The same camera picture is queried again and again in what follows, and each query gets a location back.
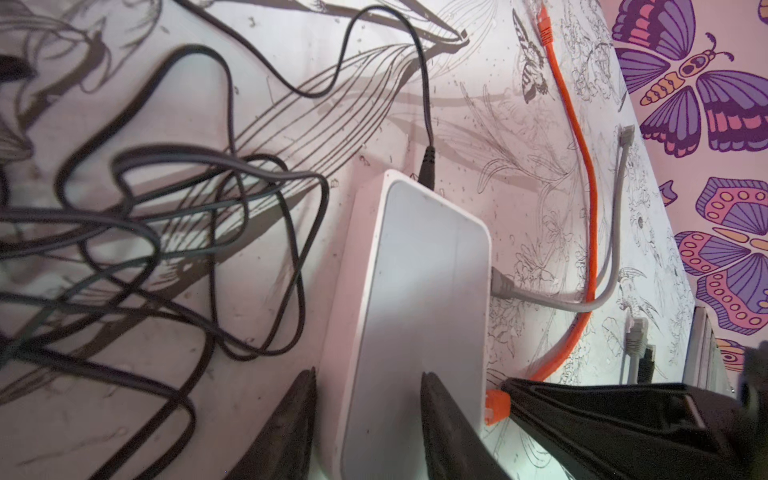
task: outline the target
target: white electronic device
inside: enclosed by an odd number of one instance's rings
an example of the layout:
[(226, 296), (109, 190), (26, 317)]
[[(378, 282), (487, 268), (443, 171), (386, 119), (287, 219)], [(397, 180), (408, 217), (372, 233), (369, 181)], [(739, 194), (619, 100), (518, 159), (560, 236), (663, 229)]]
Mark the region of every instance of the white electronic device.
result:
[(358, 190), (317, 379), (330, 478), (427, 478), (423, 372), (481, 428), (490, 275), (479, 219), (395, 170)]

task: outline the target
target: white router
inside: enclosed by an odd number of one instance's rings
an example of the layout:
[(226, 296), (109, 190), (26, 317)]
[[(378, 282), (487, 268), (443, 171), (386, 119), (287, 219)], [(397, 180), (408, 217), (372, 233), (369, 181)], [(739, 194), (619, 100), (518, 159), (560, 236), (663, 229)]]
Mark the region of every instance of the white router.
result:
[(427, 478), (423, 372), (479, 432), (490, 279), (479, 219), (395, 170), (360, 188), (317, 377), (330, 478)]

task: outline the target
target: orange cable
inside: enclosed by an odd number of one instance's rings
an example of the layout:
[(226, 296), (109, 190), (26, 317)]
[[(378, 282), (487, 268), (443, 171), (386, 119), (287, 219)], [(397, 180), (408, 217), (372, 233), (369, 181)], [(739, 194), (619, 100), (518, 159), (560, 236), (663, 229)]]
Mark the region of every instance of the orange cable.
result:
[[(581, 126), (578, 123), (576, 111), (571, 102), (571, 96), (568, 94), (568, 88), (565, 86), (565, 80), (563, 79), (563, 74), (560, 72), (558, 60), (554, 56), (552, 23), (549, 19), (547, 8), (544, 6), (541, 7), (541, 12), (538, 16), (538, 28), (541, 33), (541, 43), (544, 44), (544, 47), (547, 49), (549, 65), (552, 68), (554, 80), (558, 84), (560, 96), (563, 98), (565, 110), (568, 113), (568, 120), (571, 122), (571, 128), (573, 128), (574, 134), (576, 135), (576, 141), (578, 142), (581, 156), (584, 158), (584, 166), (587, 169), (587, 178), (589, 180), (589, 265), (586, 301), (591, 302), (594, 300), (595, 291), (598, 289), (598, 181), (594, 175), (594, 165), (592, 164), (592, 157), (589, 155), (587, 141), (584, 139), (584, 134), (581, 133)], [(541, 365), (531, 376), (531, 380), (543, 382), (562, 366), (568, 356), (571, 355), (576, 348), (578, 341), (581, 339), (581, 335), (587, 328), (591, 316), (591, 312), (579, 313), (576, 316), (576, 321), (568, 330), (568, 338), (565, 340), (562, 349), (560, 349), (554, 357)]]

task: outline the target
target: butterfly drawing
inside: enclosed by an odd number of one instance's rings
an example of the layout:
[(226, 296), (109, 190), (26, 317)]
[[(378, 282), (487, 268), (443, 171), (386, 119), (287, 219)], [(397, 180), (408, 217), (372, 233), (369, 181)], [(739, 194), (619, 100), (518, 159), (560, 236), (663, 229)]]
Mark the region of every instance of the butterfly drawing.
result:
[(523, 65), (523, 98), (525, 103), (528, 103), (536, 97), (536, 92), (546, 94), (548, 91), (547, 81), (541, 73), (541, 69), (544, 67), (544, 55), (541, 54), (538, 46), (528, 38), (528, 33), (514, 9), (512, 9), (512, 18), (515, 21), (515, 31), (518, 33), (518, 40), (525, 61)]
[[(745, 71), (704, 71), (718, 55), (731, 61), (733, 55), (715, 51), (717, 40), (711, 33), (705, 35), (712, 48), (690, 55), (695, 33), (691, 0), (624, 0), (619, 6), (613, 39), (661, 55), (636, 48), (616, 49), (629, 92), (650, 84), (641, 105), (660, 102), (640, 126), (643, 138), (664, 144), (668, 155), (685, 157), (699, 146), (704, 116), (712, 150), (765, 150), (768, 79)], [(670, 70), (667, 60), (682, 63)], [(698, 97), (690, 85), (694, 77)]]

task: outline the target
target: butterfly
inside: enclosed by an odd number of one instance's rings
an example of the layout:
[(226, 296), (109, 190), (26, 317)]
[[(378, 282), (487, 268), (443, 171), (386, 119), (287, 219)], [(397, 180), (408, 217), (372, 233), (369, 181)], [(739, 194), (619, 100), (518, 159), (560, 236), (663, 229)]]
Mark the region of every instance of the butterfly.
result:
[(541, 54), (541, 50), (538, 49), (536, 44), (528, 38), (528, 33), (514, 9), (512, 9), (512, 19), (515, 22), (515, 31), (518, 33), (520, 48), (522, 48), (523, 55), (525, 56), (525, 65), (523, 65), (523, 98), (525, 103), (528, 103), (534, 99), (536, 92), (546, 94), (548, 91), (547, 81), (541, 73), (541, 69), (544, 67), (544, 55)]
[[(669, 61), (648, 51), (616, 49), (630, 93), (653, 82), (640, 104), (666, 99), (640, 126), (643, 138), (661, 142), (669, 155), (685, 157), (699, 146), (704, 116), (712, 150), (768, 148), (768, 79), (745, 71), (704, 71), (716, 56), (733, 61), (733, 55), (715, 51), (717, 40), (711, 33), (706, 36), (712, 48), (690, 55), (695, 33), (691, 0), (623, 0), (619, 6), (614, 40), (641, 46), (671, 61), (684, 60), (676, 71), (670, 71)], [(695, 75), (698, 98), (686, 84)]]

